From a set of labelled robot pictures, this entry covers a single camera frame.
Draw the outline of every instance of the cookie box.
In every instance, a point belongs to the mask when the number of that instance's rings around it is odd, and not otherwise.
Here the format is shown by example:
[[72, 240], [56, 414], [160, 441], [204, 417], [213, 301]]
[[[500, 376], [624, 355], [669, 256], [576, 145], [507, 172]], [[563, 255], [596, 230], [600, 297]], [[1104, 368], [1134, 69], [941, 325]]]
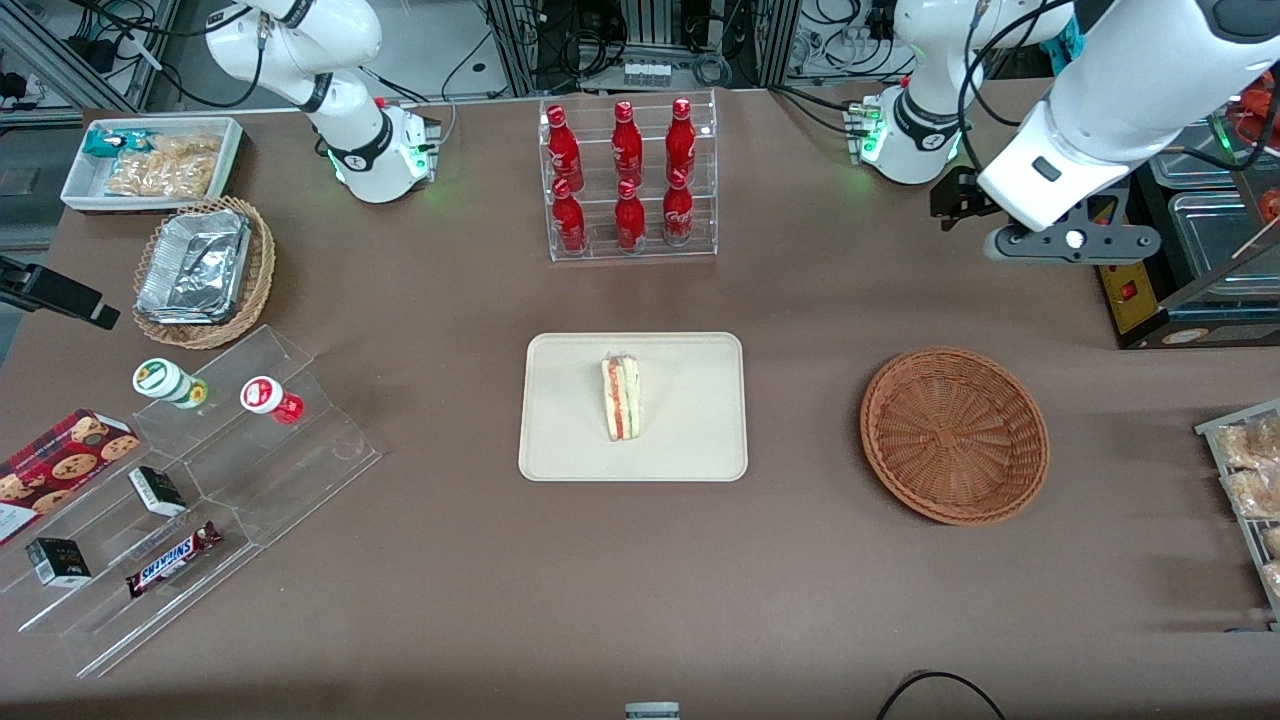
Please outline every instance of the cookie box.
[[0, 546], [137, 446], [124, 423], [77, 410], [0, 462]]

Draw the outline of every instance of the table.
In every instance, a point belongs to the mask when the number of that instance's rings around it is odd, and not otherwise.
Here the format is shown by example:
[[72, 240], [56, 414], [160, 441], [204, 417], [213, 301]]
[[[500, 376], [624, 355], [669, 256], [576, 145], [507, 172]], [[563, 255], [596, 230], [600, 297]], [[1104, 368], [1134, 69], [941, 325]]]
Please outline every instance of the table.
[[[988, 261], [997, 218], [942, 233], [928, 187], [851, 168], [836, 133], [763, 91], [718, 99], [721, 255], [660, 266], [552, 266], [536, 102], [465, 106], [439, 182], [387, 206], [334, 182], [305, 117], [241, 115], [237, 192], [278, 242], [264, 320], [316, 354], [387, 456], [102, 680], [6, 626], [0, 716], [596, 719], [676, 700], [690, 720], [870, 717], [924, 667], [1010, 716], [1275, 712], [1280, 638], [1222, 633], [1262, 626], [1266, 602], [1192, 432], [1276, 396], [1275, 352], [1117, 351], [1092, 270]], [[978, 123], [989, 158], [1006, 136]], [[154, 224], [68, 211], [49, 264], [128, 307]], [[525, 347], [588, 331], [741, 338], [746, 475], [522, 479]], [[1044, 413], [1047, 484], [1004, 524], [914, 515], [858, 446], [867, 380], [929, 345], [1004, 364]], [[128, 318], [28, 318], [0, 437], [81, 406], [128, 416], [143, 398], [125, 378], [161, 352], [212, 356]], [[925, 711], [987, 716], [940, 680], [897, 716]]]

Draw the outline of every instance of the red bottle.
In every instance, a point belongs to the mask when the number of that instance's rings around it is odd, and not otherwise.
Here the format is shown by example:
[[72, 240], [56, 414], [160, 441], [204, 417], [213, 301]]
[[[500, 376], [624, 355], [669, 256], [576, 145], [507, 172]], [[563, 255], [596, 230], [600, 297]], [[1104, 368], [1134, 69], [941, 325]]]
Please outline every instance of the red bottle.
[[689, 192], [689, 176], [673, 169], [667, 176], [671, 187], [662, 196], [662, 240], [672, 247], [689, 242], [694, 229], [694, 196]]
[[618, 181], [618, 204], [613, 209], [618, 225], [618, 247], [627, 255], [644, 251], [644, 205], [636, 197], [636, 182]]
[[552, 182], [552, 218], [556, 219], [556, 234], [561, 236], [564, 252], [581, 255], [586, 250], [586, 222], [582, 219], [582, 206], [570, 192], [568, 181], [556, 178]]
[[620, 179], [635, 181], [640, 186], [644, 174], [644, 140], [635, 123], [635, 110], [626, 100], [613, 106], [613, 167]]
[[552, 126], [550, 137], [547, 138], [552, 169], [556, 170], [556, 177], [568, 181], [570, 192], [577, 192], [582, 190], [582, 154], [577, 149], [573, 131], [564, 124], [564, 108], [548, 108], [547, 122]]
[[694, 122], [690, 115], [694, 111], [687, 97], [677, 97], [671, 104], [671, 127], [667, 128], [667, 177], [671, 170], [685, 170], [685, 178], [694, 174], [694, 141], [698, 132], [694, 131]]

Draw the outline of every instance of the small black box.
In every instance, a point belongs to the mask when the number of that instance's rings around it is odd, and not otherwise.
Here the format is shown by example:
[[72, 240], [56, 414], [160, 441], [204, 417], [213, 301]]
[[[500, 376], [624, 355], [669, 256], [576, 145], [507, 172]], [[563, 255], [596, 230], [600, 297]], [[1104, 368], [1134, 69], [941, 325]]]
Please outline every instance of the small black box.
[[27, 557], [41, 584], [51, 588], [77, 588], [93, 579], [76, 541], [36, 538], [27, 546]]
[[187, 510], [187, 501], [182, 498], [178, 488], [173, 487], [169, 475], [142, 465], [129, 470], [129, 482], [133, 489], [142, 498], [142, 505], [157, 515], [175, 518]]

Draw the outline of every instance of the white tray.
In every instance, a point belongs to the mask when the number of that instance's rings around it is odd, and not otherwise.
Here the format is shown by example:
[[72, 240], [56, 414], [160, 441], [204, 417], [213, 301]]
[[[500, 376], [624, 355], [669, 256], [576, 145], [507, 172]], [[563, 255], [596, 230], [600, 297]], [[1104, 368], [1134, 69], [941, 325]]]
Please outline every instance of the white tray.
[[[600, 360], [640, 361], [640, 437], [609, 441]], [[730, 333], [540, 334], [529, 343], [520, 471], [530, 480], [733, 482], [746, 471], [742, 343]]]

